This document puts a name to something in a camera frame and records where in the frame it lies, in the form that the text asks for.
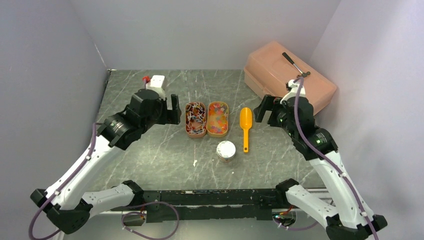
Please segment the pink oval lollipop tray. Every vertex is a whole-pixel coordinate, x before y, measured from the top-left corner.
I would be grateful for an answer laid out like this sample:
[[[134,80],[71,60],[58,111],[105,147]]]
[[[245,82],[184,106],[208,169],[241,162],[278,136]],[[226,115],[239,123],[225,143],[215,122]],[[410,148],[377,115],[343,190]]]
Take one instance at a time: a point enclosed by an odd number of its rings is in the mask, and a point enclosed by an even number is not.
[[[190,138],[201,138],[207,133],[207,108],[202,102],[185,106],[185,132]]]

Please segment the yellow plastic scoop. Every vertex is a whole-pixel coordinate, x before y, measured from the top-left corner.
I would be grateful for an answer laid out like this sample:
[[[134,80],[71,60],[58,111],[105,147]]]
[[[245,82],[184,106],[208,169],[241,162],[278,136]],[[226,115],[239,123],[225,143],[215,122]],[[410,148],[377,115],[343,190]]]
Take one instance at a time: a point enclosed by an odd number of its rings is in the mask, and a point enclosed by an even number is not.
[[[253,126],[253,112],[250,108],[244,107],[240,111],[240,128],[243,130],[243,152],[249,152],[249,130]]]

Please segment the yellow oval gummy tray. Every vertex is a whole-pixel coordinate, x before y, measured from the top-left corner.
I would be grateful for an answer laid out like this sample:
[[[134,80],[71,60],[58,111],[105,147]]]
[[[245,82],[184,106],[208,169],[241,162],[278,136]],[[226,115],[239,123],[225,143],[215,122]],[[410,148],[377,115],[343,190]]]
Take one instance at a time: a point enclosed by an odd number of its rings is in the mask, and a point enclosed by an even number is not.
[[[211,102],[207,111],[206,130],[211,137],[222,138],[229,129],[229,106],[222,101]]]

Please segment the round metal jar lid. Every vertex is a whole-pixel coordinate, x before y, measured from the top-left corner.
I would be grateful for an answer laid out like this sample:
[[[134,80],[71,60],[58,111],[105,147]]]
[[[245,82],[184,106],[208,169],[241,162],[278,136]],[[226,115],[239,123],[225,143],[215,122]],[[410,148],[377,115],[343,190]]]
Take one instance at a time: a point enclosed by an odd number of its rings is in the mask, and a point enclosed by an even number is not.
[[[236,147],[231,141],[224,140],[217,145],[216,153],[221,155],[232,155],[236,153]]]

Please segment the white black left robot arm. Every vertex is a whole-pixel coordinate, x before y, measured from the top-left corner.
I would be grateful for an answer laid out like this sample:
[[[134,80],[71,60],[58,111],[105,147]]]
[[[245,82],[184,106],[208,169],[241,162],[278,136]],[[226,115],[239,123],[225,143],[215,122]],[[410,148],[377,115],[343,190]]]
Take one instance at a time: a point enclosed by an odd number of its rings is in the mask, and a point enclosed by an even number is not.
[[[54,184],[31,194],[37,213],[45,213],[58,232],[69,235],[102,212],[120,207],[137,210],[148,205],[144,190],[132,180],[102,191],[88,191],[88,185],[152,126],[180,123],[179,96],[172,94],[170,100],[168,106],[167,98],[158,90],[140,89],[122,111],[94,123],[91,142],[77,161]]]

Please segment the clear plastic jar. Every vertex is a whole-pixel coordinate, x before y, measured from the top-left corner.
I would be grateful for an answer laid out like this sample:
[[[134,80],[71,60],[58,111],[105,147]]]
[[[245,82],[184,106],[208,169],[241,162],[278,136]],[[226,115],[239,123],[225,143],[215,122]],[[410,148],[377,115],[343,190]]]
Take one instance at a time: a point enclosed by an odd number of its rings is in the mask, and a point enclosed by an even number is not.
[[[233,160],[234,156],[235,156],[235,154],[230,154],[230,155],[228,155],[228,154],[224,154],[224,155],[218,154],[219,160],[223,163],[231,162]]]

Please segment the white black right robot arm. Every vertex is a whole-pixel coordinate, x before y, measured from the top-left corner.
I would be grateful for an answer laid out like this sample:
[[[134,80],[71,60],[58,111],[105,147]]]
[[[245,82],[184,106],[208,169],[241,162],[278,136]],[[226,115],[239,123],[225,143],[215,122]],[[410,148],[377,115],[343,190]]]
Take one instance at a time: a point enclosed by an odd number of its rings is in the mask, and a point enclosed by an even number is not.
[[[265,112],[267,123],[285,130],[295,149],[316,170],[335,205],[313,195],[290,178],[275,187],[276,203],[300,208],[326,231],[331,240],[366,240],[387,227],[383,215],[374,214],[347,174],[338,146],[331,134],[315,124],[313,106],[305,97],[281,97],[266,94],[254,112],[257,123]]]

